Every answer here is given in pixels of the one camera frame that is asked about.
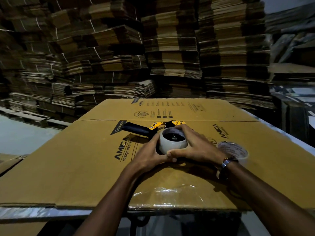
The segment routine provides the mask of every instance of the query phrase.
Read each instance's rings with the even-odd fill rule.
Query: concrete floor
[[[29,124],[10,120],[0,116],[0,153],[23,155],[29,154],[42,144],[53,138],[60,131],[52,128],[40,128]],[[183,225],[194,229],[198,227],[194,215],[177,217],[151,217],[146,227],[138,228],[137,235],[141,236],[185,236],[203,235],[203,233],[189,233],[183,230]],[[122,218],[117,236],[129,235],[130,221]],[[256,214],[248,212],[242,214],[242,224],[238,236],[269,236],[270,234],[260,222]]]

